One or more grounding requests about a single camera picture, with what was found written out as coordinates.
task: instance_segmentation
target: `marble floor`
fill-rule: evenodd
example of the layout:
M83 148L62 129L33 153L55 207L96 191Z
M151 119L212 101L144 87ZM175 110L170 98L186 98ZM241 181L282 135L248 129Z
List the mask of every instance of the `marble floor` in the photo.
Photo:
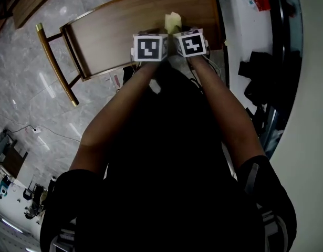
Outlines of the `marble floor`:
M64 93L41 48L36 24L42 22L47 36L59 27L110 0L48 0L22 27L15 30L9 18L0 34L0 132L3 128L16 131L11 136L19 141L21 153L28 151L23 170L33 173L34 181L47 187L52 175L67 171L85 128L101 108L116 94L122 83L122 70L104 74L86 82L80 80L73 91L80 104L74 107ZM62 39L51 47L67 77L76 74ZM224 76L223 52L212 57ZM192 77L180 57L171 57L173 67Z

